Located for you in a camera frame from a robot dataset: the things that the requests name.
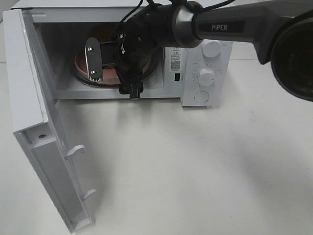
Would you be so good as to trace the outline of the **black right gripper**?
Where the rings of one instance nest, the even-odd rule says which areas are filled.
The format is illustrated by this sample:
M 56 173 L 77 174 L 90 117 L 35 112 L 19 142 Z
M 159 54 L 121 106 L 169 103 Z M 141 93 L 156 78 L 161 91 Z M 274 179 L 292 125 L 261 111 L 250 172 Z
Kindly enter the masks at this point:
M 156 44 L 148 26 L 138 19 L 129 19 L 123 25 L 122 33 L 114 52 L 120 91 L 129 94 L 130 99 L 139 99 L 143 92 L 143 70 Z

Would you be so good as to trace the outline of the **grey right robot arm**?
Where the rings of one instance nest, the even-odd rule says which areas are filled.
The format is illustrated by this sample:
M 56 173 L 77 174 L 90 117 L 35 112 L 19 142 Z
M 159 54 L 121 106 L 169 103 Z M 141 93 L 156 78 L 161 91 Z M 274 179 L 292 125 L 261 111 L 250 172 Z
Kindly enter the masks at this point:
M 115 51 L 121 82 L 138 98 L 147 57 L 157 47 L 194 48 L 205 39 L 253 44 L 259 63 L 271 64 L 277 82 L 291 95 L 313 99 L 313 3 L 269 0 L 210 7 L 173 0 L 149 4 L 129 18 Z

